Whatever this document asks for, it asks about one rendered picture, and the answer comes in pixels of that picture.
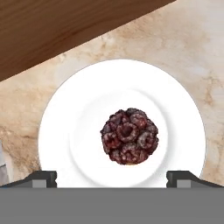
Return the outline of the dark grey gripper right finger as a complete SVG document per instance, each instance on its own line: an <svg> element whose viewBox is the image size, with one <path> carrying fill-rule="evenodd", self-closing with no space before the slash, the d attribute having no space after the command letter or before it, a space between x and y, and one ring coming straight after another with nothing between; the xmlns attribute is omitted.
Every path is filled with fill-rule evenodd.
<svg viewBox="0 0 224 224"><path fill-rule="evenodd" d="M189 171L168 171L166 173L167 188L202 188L202 187L215 187L220 188L212 182L205 181L197 178Z"/></svg>

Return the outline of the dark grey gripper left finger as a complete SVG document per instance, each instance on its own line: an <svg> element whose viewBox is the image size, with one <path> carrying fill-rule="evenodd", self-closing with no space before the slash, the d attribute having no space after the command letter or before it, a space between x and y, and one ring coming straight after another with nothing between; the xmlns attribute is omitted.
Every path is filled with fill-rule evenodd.
<svg viewBox="0 0 224 224"><path fill-rule="evenodd" d="M34 171L32 174L19 181L11 182L6 187L24 187L24 188L56 188L56 171Z"/></svg>

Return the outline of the white round plate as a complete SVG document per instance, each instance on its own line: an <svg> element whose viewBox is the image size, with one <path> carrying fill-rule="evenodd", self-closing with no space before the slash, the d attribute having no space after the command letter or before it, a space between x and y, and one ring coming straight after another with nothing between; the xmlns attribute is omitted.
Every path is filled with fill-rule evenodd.
<svg viewBox="0 0 224 224"><path fill-rule="evenodd" d="M158 147L144 162L121 165L102 148L100 131L120 109L141 109L158 128ZM49 101L38 133L43 170L60 187L164 187L168 171L200 176L203 122L192 97L168 73L132 59L105 60L66 80Z"/></svg>

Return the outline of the grey metal object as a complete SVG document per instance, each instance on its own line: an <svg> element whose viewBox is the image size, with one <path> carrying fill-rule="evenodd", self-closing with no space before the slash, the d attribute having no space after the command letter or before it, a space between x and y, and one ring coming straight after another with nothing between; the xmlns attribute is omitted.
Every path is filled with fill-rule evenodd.
<svg viewBox="0 0 224 224"><path fill-rule="evenodd" d="M4 161L2 141L0 140L0 186L7 185L8 183L9 183L9 177L6 163Z"/></svg>

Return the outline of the brown wooden cupboard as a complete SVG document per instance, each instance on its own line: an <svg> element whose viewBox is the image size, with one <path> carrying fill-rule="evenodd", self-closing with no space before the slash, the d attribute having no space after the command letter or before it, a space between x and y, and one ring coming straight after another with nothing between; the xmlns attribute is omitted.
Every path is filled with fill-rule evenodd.
<svg viewBox="0 0 224 224"><path fill-rule="evenodd" d="M175 0L0 0L0 81Z"/></svg>

